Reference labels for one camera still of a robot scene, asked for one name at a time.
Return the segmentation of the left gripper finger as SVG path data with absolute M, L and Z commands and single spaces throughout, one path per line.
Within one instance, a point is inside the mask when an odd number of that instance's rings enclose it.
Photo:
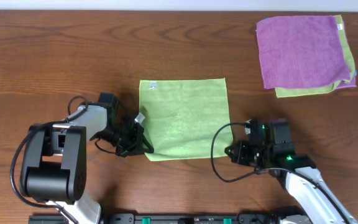
M 149 143 L 149 141 L 145 136 L 143 136 L 142 138 L 142 144 L 143 144 L 144 151 L 154 151 L 154 147 L 151 145 L 151 143 Z
M 121 156 L 122 157 L 127 157 L 127 156 L 138 156 L 138 155 L 142 155 L 145 153 L 154 153 L 154 148 L 134 148 L 134 149 L 125 149 L 121 152 Z

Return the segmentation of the green microfiber cloth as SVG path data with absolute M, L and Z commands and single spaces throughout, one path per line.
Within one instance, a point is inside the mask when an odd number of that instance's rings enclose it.
M 150 161 L 224 157 L 233 142 L 226 81 L 141 80 L 139 111 Z

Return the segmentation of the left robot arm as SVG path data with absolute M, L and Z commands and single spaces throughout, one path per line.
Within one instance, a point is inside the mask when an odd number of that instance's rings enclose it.
M 153 153 L 144 135 L 144 116 L 116 126 L 117 103 L 85 103 L 61 121 L 35 124 L 19 146 L 24 150 L 21 198 L 32 206 L 54 208 L 70 223 L 99 223 L 102 208 L 86 193 L 86 147 L 94 139 L 115 147 L 120 157 Z

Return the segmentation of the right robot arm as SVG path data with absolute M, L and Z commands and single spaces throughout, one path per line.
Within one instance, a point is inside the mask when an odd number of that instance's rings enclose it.
M 357 223 L 326 185 L 316 164 L 295 151 L 290 124 L 285 119 L 261 123 L 257 119 L 239 123 L 248 139 L 226 147 L 231 162 L 254 169 L 231 182 L 268 172 L 302 207 L 303 215 L 285 215 L 277 223 Z

